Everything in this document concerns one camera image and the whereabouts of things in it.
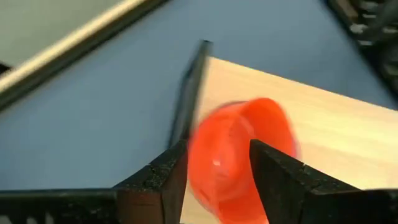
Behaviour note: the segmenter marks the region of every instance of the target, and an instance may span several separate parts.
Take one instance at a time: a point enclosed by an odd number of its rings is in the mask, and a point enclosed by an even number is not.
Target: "blue surface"
[[[110,187],[153,160],[200,39],[215,57],[396,108],[318,1],[173,0],[0,114],[0,189]]]

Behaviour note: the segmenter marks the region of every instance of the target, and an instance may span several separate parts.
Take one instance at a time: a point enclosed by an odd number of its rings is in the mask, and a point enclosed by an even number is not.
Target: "wooden surface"
[[[285,110],[302,162],[361,189],[398,187],[398,113],[393,110],[210,58],[197,122],[224,103],[259,97],[276,100]],[[189,186],[181,222],[218,223]]]

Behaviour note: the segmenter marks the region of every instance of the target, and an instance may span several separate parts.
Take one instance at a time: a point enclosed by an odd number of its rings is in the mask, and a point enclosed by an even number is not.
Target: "blue table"
[[[0,114],[0,189],[111,187],[153,160],[200,39],[215,57],[397,108],[319,1],[173,0]]]

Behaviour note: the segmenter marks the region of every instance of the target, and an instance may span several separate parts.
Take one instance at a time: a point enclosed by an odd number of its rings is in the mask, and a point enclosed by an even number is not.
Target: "red plastic cup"
[[[218,108],[190,140],[188,177],[193,194],[224,224],[267,223],[251,172],[251,139],[296,155],[284,112],[267,98]]]

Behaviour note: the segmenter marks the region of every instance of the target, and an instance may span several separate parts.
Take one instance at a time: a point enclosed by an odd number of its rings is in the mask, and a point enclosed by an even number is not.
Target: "plastic cup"
[[[265,224],[252,177],[251,139],[295,157],[289,122],[273,100],[260,98],[214,110],[189,142],[188,178],[196,199],[224,224]]]

